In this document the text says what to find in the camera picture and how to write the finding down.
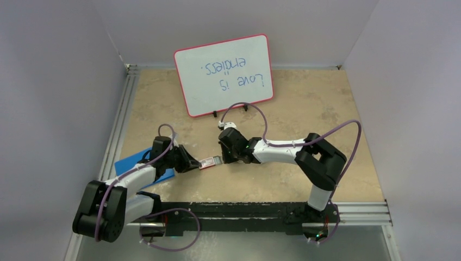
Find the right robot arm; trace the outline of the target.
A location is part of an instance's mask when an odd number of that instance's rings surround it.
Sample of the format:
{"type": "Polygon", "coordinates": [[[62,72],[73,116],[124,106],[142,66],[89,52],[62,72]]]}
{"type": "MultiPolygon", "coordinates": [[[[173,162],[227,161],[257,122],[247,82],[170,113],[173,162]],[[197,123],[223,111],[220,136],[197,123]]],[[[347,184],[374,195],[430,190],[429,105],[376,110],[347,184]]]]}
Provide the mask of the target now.
{"type": "Polygon", "coordinates": [[[288,163],[300,167],[312,183],[305,214],[312,221],[319,221],[327,213],[326,205],[340,179],[346,156],[328,141],[322,139],[304,145],[320,136],[309,133],[305,139],[294,140],[302,146],[284,147],[287,141],[272,141],[273,146],[261,137],[246,139],[236,128],[224,129],[218,139],[225,164],[241,161],[245,164],[288,163]]]}

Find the red white staple box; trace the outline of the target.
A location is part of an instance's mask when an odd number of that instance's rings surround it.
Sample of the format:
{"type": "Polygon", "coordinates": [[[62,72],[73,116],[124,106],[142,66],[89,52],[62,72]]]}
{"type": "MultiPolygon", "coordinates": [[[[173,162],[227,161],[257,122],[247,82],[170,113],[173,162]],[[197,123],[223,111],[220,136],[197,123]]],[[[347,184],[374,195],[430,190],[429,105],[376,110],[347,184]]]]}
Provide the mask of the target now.
{"type": "Polygon", "coordinates": [[[220,156],[213,156],[200,160],[200,170],[207,169],[213,166],[221,165],[223,163],[220,156]]]}

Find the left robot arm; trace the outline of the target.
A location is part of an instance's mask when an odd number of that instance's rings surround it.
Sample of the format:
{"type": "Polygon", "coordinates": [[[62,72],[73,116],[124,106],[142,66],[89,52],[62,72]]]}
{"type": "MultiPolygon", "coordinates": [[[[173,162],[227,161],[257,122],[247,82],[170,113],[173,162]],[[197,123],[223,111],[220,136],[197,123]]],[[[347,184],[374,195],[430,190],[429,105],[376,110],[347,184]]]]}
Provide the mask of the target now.
{"type": "Polygon", "coordinates": [[[201,167],[183,145],[157,136],[152,147],[131,157],[133,166],[107,181],[90,181],[72,223],[76,234],[114,242],[125,225],[140,218],[156,222],[166,215],[161,198],[143,191],[168,172],[185,173],[201,167]]]}

